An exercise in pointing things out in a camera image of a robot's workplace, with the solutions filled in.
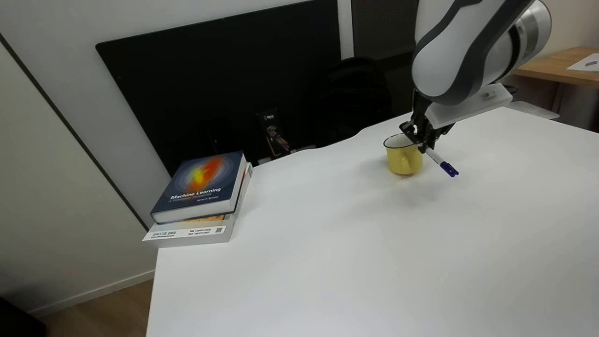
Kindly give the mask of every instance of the white tabletop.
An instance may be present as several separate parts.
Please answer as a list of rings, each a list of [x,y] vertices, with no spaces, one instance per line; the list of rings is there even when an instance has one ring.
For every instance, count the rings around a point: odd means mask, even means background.
[[[255,170],[225,244],[162,248],[152,337],[596,337],[599,136],[499,108],[416,177],[396,117]]]

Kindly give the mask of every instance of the book stack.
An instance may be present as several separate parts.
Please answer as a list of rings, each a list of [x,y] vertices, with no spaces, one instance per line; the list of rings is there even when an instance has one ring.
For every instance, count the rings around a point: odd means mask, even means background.
[[[242,151],[186,160],[156,201],[156,224],[145,241],[162,246],[229,241],[250,177]]]

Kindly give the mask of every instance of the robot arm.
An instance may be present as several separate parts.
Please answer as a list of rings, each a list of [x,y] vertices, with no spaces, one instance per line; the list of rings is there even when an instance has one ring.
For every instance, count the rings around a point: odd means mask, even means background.
[[[420,97],[401,128],[426,151],[455,121],[508,104],[500,80],[534,57],[549,33],[542,0],[420,0],[412,63]]]

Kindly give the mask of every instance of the wooden floor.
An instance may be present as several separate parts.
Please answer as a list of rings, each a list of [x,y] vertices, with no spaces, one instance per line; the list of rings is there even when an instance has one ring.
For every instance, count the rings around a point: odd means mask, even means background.
[[[49,337],[145,337],[152,280],[44,316]]]

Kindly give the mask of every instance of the black monitor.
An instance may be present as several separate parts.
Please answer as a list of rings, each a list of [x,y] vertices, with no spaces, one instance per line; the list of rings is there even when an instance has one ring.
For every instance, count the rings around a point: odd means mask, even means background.
[[[145,35],[98,52],[173,173],[192,156],[268,156],[268,117],[311,143],[311,100],[339,61],[338,1],[313,0]]]

